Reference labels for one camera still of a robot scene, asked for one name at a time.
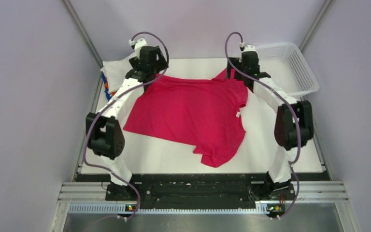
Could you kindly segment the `red t shirt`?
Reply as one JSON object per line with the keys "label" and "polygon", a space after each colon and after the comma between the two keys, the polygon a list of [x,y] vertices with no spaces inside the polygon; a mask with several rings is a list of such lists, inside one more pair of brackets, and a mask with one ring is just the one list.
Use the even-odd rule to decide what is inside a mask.
{"label": "red t shirt", "polygon": [[248,102],[244,83],[226,74],[210,80],[161,77],[136,100],[124,130],[192,145],[202,164],[222,166],[243,142],[240,110]]}

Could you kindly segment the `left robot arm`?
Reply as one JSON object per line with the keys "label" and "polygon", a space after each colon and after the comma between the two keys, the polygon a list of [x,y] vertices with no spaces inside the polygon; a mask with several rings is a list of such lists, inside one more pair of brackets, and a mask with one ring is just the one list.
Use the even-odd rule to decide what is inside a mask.
{"label": "left robot arm", "polygon": [[129,59],[132,68],[126,73],[121,87],[98,112],[86,116],[86,147],[103,163],[95,167],[110,175],[107,191],[111,200],[129,200],[137,196],[138,192],[130,182],[132,172],[121,156],[125,147],[121,121],[148,86],[168,68],[167,50],[148,45],[144,38],[130,40],[129,44],[135,56]]}

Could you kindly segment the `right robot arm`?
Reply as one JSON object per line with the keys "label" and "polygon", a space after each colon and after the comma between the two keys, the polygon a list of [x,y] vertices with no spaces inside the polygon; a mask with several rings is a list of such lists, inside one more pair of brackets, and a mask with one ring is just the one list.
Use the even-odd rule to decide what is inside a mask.
{"label": "right robot arm", "polygon": [[276,114],[274,138],[278,147],[261,193],[279,199],[289,192],[291,169],[299,160],[301,148],[313,138],[312,105],[289,96],[268,73],[260,71],[259,56],[253,45],[241,42],[240,51],[239,58],[227,58],[227,78],[242,81]]}

